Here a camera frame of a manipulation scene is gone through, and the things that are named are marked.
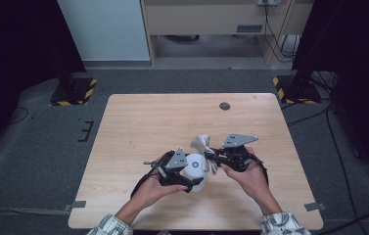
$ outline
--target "electrical outlet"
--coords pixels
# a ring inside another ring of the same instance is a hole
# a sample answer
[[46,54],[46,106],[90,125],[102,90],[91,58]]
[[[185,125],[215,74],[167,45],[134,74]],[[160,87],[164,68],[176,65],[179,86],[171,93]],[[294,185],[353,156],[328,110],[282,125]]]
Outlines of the electrical outlet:
[[257,5],[258,6],[264,6],[264,5],[277,6],[277,5],[281,5],[281,0],[257,0]]

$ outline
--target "gray metal bracket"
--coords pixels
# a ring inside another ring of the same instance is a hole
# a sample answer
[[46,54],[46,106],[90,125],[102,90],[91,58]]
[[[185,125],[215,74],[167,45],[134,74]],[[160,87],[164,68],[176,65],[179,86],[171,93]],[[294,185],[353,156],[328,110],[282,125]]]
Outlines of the gray metal bracket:
[[179,148],[177,151],[175,151],[175,154],[172,156],[172,158],[169,160],[169,162],[166,164],[166,169],[173,169],[173,168],[180,168],[187,166],[187,159],[185,158],[185,154],[182,148]]
[[307,212],[311,212],[311,211],[315,211],[315,210],[319,210],[319,211],[324,211],[327,209],[327,206],[325,205],[325,203],[311,203],[311,204],[305,204],[305,208]]
[[71,212],[73,208],[84,208],[86,207],[86,201],[74,201],[72,204],[67,204],[64,206],[63,211]]
[[250,136],[250,135],[241,135],[241,134],[229,134],[226,140],[223,142],[222,146],[224,148],[236,148],[253,141],[258,140],[257,136]]

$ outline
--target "table top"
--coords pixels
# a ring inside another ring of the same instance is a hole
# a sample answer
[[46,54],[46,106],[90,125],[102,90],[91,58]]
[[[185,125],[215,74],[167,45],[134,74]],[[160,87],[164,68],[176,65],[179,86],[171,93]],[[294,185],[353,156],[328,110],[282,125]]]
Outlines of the table top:
[[[220,109],[221,103],[230,105]],[[109,99],[76,201],[71,228],[96,226],[108,213],[115,214],[129,200],[138,180],[153,161],[169,150],[196,153],[191,141],[210,136],[209,145],[221,148],[230,133],[255,135],[246,146],[264,161],[269,187],[284,211],[300,224],[320,229],[314,203],[297,150],[277,98],[270,93],[116,94]],[[201,192],[177,193],[160,199],[135,219],[134,229],[250,230],[260,229],[259,206],[220,168],[208,176]]]

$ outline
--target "human hand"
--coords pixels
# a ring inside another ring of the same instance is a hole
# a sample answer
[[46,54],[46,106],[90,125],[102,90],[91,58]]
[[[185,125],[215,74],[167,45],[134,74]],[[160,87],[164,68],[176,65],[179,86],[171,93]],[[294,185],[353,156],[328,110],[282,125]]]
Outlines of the human hand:
[[[252,147],[246,147],[246,149],[249,153],[254,154]],[[235,171],[226,164],[222,164],[221,168],[226,172],[227,176],[236,180],[242,186],[246,194],[257,202],[263,214],[282,211],[269,190],[261,167],[255,161],[251,161],[244,172]]]
[[142,209],[147,208],[157,202],[160,198],[186,190],[183,185],[160,185],[160,175],[155,169],[150,177],[139,186],[131,201],[139,205]]
[[127,202],[115,216],[131,226],[133,220],[141,210],[153,205],[166,195],[187,189],[186,186],[182,185],[161,186],[159,180],[160,175],[155,169],[153,174],[139,186],[129,202]]

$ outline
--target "sleeve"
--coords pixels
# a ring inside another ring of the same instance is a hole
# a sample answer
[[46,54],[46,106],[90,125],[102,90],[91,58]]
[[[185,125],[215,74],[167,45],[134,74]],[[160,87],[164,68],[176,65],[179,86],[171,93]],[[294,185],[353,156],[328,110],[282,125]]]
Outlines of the sleeve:
[[97,227],[92,228],[87,235],[132,235],[132,228],[111,214],[106,215]]
[[261,218],[261,235],[310,235],[311,233],[298,224],[291,212],[279,212]]

